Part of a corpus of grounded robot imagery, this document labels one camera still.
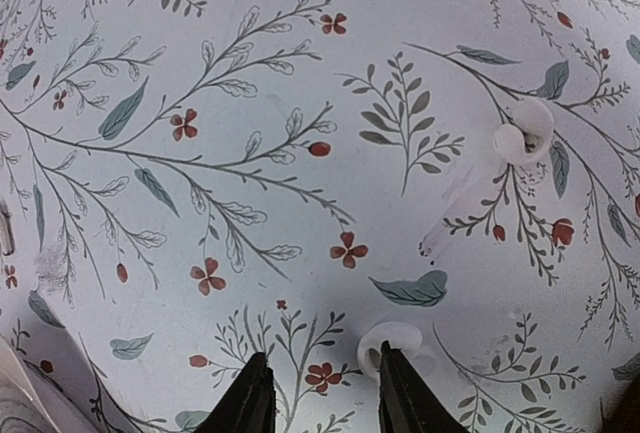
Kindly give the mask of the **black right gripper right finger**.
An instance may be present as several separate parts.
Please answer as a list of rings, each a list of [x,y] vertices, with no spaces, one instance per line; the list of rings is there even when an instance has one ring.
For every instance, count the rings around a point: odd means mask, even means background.
[[[403,352],[381,345],[378,417],[382,433],[465,433]]]

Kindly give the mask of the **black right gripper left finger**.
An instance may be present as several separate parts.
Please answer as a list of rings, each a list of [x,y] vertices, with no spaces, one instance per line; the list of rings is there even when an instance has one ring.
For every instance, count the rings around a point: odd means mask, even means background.
[[[195,433],[274,433],[276,393],[266,354],[254,353]]]

